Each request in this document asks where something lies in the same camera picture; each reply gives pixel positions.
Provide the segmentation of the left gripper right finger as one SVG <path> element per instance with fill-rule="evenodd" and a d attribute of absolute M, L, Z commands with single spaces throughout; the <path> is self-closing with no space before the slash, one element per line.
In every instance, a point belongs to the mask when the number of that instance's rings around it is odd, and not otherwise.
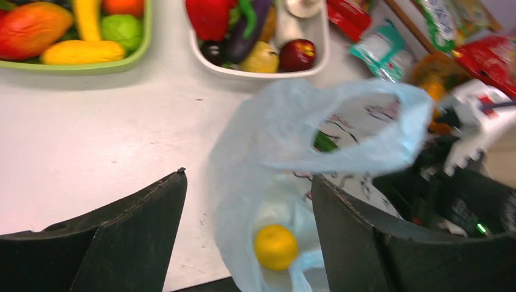
<path fill-rule="evenodd" d="M 464 238 L 392 216 L 312 181 L 330 291 L 514 291 L 515 234 Z"/>

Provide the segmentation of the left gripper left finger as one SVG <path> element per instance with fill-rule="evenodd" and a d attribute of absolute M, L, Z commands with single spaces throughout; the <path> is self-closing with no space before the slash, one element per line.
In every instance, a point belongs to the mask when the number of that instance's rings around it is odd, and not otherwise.
<path fill-rule="evenodd" d="M 187 192 L 184 169 L 40 232 L 1 236 L 2 291 L 161 291 Z"/>

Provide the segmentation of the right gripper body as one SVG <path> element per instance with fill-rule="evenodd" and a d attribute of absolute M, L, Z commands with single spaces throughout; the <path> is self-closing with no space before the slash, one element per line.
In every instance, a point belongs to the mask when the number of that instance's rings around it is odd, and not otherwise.
<path fill-rule="evenodd" d="M 435 229 L 444 220 L 468 237 L 515 232 L 515 189 L 480 172 L 481 161 L 468 159 L 464 169 L 444 172 L 444 162 L 458 141 L 450 134 L 427 142 L 405 170 L 372 180 L 401 217 Z"/>

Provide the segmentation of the yellow lemon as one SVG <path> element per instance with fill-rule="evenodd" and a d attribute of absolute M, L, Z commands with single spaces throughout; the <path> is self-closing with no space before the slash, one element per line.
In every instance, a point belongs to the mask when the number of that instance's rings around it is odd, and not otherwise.
<path fill-rule="evenodd" d="M 297 239 L 287 228 L 279 224 L 263 227 L 254 239 L 257 261 L 267 269 L 284 271 L 299 253 Z"/>

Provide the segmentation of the green cucumber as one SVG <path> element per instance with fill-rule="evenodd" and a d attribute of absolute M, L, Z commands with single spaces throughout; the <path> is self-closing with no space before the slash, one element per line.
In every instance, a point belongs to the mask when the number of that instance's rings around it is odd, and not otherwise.
<path fill-rule="evenodd" d="M 327 153 L 338 149 L 338 146 L 328 135 L 318 131 L 313 142 L 313 148 L 321 153 Z"/>

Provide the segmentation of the light blue plastic bag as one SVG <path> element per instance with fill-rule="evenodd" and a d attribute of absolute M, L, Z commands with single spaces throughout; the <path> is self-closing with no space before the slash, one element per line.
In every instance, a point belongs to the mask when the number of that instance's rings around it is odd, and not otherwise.
<path fill-rule="evenodd" d="M 313 175 L 399 217 L 372 178 L 414 162 L 432 109 L 425 91 L 380 79 L 327 89 L 303 79 L 284 80 L 244 101 L 206 168 L 215 243 L 237 287 L 327 291 L 310 191 Z M 315 150 L 318 131 L 338 149 Z M 284 271 L 264 268 L 254 253 L 258 231 L 271 224 L 284 226 L 298 241 L 298 256 Z"/>

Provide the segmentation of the yellow banana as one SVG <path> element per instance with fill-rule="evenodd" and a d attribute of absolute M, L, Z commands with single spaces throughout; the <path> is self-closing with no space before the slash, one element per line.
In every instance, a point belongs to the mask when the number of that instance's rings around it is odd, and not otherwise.
<path fill-rule="evenodd" d="M 75 26 L 83 41 L 101 41 L 100 33 L 101 0 L 73 0 L 72 11 Z"/>

